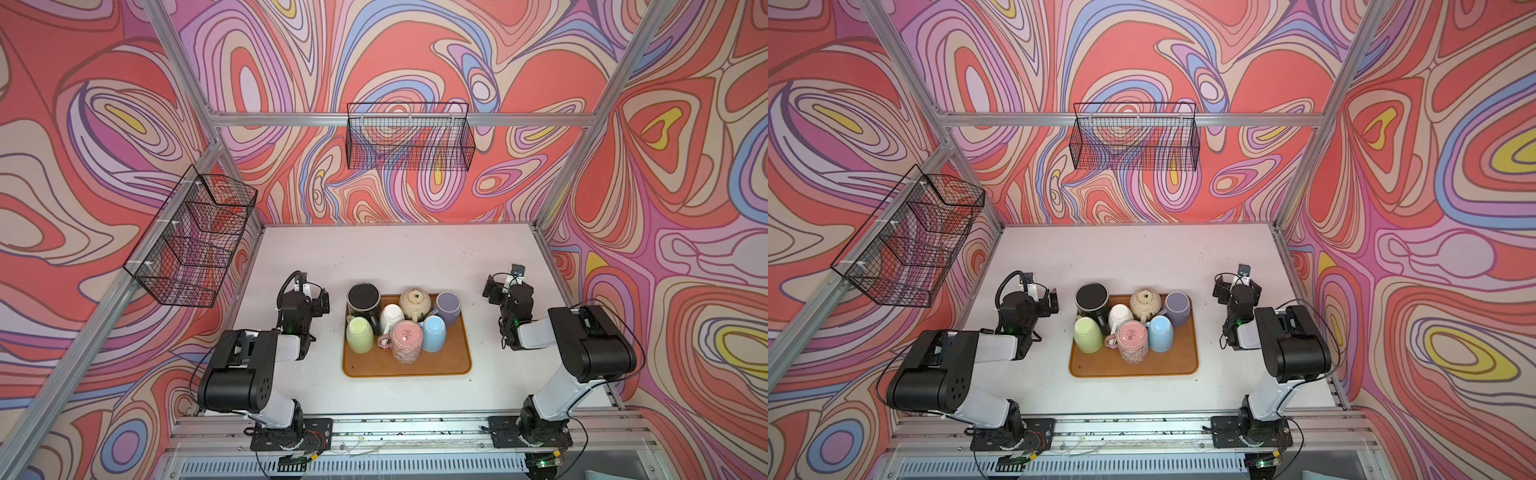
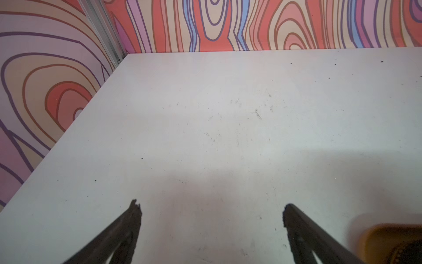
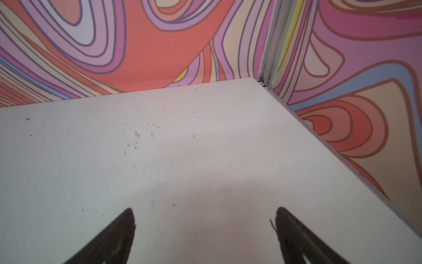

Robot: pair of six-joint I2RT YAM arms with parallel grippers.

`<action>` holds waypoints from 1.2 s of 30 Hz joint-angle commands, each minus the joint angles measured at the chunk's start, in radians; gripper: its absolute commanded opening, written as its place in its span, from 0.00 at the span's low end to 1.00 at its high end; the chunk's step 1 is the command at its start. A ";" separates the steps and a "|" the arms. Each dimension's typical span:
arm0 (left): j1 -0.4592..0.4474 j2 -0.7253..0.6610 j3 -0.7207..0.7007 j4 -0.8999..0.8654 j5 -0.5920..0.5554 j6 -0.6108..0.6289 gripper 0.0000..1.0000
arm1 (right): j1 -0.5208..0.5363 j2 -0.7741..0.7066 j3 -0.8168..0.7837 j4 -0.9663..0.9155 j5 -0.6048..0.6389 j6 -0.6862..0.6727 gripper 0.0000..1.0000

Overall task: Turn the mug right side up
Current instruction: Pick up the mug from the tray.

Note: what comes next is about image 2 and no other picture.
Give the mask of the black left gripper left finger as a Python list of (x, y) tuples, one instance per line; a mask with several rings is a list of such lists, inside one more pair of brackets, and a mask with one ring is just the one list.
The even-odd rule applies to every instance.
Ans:
[(135, 253), (141, 221), (141, 207), (134, 199), (126, 211), (66, 263), (130, 264)]

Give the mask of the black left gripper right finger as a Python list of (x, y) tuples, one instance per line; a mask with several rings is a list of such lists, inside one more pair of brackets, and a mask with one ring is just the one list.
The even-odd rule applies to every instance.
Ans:
[(296, 264), (361, 264), (347, 250), (294, 204), (287, 204), (282, 214), (291, 252)]

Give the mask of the black red mug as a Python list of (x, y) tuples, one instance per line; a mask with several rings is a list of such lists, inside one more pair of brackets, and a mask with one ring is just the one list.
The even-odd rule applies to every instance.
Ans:
[(422, 240), (402, 243), (395, 247), (388, 264), (422, 264)]

